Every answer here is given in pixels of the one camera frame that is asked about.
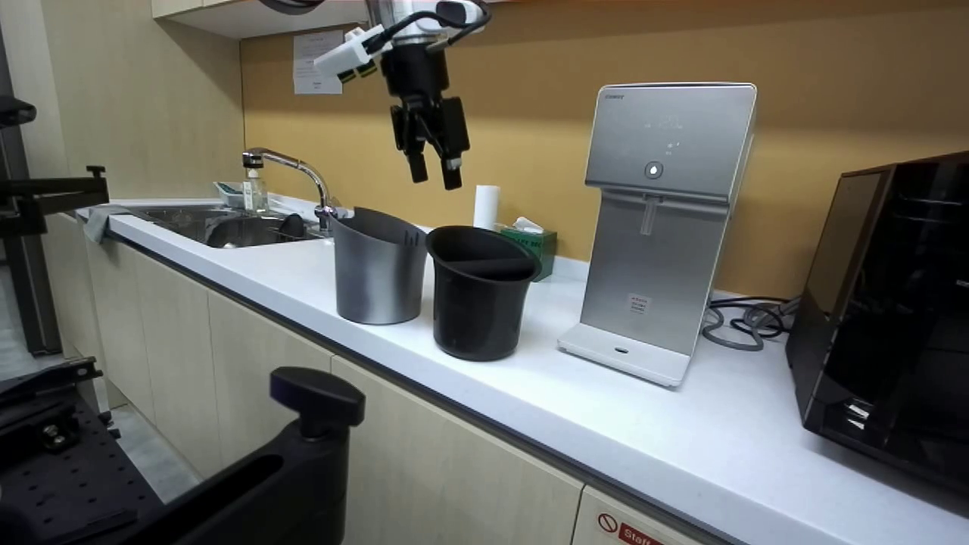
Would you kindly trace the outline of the green tissue box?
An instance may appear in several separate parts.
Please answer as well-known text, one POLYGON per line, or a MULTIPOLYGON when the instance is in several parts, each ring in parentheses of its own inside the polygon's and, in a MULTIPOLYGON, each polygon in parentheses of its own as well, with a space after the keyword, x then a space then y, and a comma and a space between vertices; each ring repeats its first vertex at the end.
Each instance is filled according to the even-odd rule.
POLYGON ((515 239, 539 260, 537 275, 533 282, 542 282, 552 272, 557 253, 557 232, 540 226, 527 217, 520 216, 512 224, 495 224, 496 231, 506 238, 515 239))

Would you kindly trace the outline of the black countertop oven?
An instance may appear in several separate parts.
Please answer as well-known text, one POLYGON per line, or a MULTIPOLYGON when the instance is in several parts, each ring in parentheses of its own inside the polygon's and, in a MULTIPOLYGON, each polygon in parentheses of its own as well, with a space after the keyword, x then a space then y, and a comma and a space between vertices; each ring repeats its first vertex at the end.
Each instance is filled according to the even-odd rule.
POLYGON ((807 431, 969 499, 969 151, 839 177, 785 353, 807 431))

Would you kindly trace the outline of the beige cabinet door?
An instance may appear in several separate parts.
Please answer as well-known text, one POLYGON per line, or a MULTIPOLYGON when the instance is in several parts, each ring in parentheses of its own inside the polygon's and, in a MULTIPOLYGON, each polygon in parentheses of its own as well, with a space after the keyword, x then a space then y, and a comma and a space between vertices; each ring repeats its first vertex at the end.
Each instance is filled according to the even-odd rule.
POLYGON ((577 479, 349 359, 366 394, 351 434, 344 545, 570 545, 577 479))
POLYGON ((112 238, 84 239, 107 378, 155 422, 136 264, 141 254, 112 238))
POLYGON ((208 294, 216 410, 224 466, 262 447, 295 418, 270 396, 280 366, 330 372, 332 352, 222 294, 208 294))
POLYGON ((135 261, 153 422, 201 476, 223 467, 208 290, 149 257, 135 261))

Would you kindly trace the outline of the clear soap bottle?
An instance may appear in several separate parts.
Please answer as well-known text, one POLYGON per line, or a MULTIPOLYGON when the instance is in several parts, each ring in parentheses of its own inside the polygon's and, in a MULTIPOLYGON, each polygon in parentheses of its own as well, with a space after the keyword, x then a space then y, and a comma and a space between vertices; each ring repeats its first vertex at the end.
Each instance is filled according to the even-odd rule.
POLYGON ((266 213, 270 210, 269 194, 262 176, 261 169, 247 168, 245 180, 242 183, 243 204, 247 213, 266 213))

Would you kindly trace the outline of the steel sink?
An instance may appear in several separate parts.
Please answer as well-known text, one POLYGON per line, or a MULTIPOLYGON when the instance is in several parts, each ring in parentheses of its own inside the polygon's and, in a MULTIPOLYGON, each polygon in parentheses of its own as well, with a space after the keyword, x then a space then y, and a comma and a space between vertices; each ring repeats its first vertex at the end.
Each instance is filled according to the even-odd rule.
MULTIPOLYGON (((245 210, 215 206, 136 206, 131 215, 149 221, 184 238, 209 248, 249 248, 278 244, 276 227, 291 213, 247 213, 245 210)), ((307 238, 330 239, 315 222, 307 221, 307 238)))

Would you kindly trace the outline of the black bin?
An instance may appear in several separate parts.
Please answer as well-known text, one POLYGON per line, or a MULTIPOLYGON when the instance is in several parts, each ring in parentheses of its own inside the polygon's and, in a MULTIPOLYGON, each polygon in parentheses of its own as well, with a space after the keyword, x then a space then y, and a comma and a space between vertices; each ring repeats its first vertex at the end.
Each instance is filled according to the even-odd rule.
POLYGON ((490 362, 518 348, 526 294, 541 262, 515 239, 474 226, 426 235, 434 265, 436 345, 464 361, 490 362))

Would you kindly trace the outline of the silver water dispenser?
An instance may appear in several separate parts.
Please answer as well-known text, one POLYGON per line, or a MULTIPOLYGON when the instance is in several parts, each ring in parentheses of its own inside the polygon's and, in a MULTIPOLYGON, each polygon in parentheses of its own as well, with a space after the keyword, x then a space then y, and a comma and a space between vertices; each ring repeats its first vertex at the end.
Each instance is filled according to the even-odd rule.
POLYGON ((558 348, 681 385, 754 139, 754 83, 609 84, 584 183, 601 192, 584 304, 558 348))

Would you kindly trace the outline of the white paper notice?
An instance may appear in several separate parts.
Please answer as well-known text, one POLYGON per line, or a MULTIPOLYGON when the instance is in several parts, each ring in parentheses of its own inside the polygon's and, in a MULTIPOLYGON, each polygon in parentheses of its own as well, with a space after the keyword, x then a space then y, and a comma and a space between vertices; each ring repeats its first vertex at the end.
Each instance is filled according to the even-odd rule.
POLYGON ((305 33, 293 38, 293 90, 295 95, 341 95, 343 84, 337 76, 322 75, 314 61, 342 45, 340 30, 305 33))

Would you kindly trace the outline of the cabinet door with red sticker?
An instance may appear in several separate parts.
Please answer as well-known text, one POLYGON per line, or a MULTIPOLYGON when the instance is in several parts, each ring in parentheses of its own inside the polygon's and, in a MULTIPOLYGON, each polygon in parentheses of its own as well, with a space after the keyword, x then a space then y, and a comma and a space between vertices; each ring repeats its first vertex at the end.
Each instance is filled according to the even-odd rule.
POLYGON ((678 530, 601 490, 584 486, 571 545, 715 545, 696 534, 678 530))

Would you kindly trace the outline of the black metal frame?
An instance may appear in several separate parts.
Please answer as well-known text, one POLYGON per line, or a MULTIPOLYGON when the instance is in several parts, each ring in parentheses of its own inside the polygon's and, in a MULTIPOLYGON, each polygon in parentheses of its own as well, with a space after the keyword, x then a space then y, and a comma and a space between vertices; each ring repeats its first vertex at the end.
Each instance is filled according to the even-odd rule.
POLYGON ((110 200, 103 166, 88 165, 80 177, 29 175, 20 127, 36 117, 34 104, 0 94, 0 269, 9 273, 0 285, 11 297, 20 339, 35 357, 61 351, 41 239, 46 217, 110 200))

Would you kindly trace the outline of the grey metal bin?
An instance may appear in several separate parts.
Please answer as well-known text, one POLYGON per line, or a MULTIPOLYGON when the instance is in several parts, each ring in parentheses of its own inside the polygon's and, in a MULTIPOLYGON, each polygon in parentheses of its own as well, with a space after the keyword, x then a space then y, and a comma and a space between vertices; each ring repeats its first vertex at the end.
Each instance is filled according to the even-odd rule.
POLYGON ((330 223, 335 239, 337 313, 364 325, 405 323, 421 314, 426 232, 366 207, 330 223))

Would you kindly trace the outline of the wall cabinet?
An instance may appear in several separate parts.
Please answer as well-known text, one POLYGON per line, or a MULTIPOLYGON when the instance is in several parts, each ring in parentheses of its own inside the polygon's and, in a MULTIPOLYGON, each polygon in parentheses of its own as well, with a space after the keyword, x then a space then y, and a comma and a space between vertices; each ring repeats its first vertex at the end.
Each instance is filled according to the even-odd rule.
POLYGON ((170 20, 235 40, 325 29, 367 26, 364 0, 324 0, 307 14, 283 14, 260 0, 151 0, 156 20, 170 20))

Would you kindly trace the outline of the chrome tap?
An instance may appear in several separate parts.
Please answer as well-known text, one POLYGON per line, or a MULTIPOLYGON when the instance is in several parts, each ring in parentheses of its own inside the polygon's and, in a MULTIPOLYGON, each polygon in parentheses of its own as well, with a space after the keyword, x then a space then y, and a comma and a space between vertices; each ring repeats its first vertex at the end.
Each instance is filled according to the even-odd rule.
POLYGON ((308 163, 268 148, 249 148, 242 153, 242 166, 247 170, 263 169, 267 161, 298 170, 315 184, 319 201, 314 208, 314 214, 317 217, 319 231, 323 235, 330 235, 330 221, 336 220, 338 213, 336 201, 333 200, 332 191, 329 190, 324 176, 308 163))

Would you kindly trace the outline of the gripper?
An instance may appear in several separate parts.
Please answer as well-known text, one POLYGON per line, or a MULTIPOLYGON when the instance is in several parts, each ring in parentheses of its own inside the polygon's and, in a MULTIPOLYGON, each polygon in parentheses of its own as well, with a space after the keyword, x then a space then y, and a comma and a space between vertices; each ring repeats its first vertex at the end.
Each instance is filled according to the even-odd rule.
POLYGON ((398 45, 381 56, 380 68, 388 93, 402 101, 391 107, 392 131, 412 181, 427 180, 425 143, 430 142, 440 158, 445 189, 460 189, 470 141, 463 100, 443 98, 450 86, 445 51, 432 51, 424 42, 398 45), (433 104, 428 114, 425 103, 433 104))

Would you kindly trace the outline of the white paper roll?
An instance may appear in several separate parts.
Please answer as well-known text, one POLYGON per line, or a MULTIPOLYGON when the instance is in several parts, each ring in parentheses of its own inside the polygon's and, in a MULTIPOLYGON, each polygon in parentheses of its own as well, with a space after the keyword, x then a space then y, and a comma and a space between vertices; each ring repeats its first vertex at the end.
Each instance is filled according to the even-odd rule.
POLYGON ((478 184, 475 187, 475 201, 472 224, 475 228, 494 231, 497 224, 501 187, 478 184))

